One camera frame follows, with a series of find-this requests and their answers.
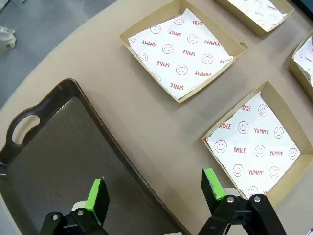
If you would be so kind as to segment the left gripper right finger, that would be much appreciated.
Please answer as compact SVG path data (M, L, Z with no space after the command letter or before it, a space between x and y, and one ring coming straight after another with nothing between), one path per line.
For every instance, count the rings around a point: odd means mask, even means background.
M200 235L225 235L232 225L241 225L249 235L285 235L274 208L263 194L249 199L226 194L213 169L202 170L201 188L211 212Z

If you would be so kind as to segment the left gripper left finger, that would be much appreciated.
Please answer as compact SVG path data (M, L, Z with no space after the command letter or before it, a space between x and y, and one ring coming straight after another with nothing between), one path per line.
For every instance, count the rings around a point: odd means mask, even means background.
M63 215L47 214L41 235L106 235L103 228L110 198L104 178L95 179L85 205Z

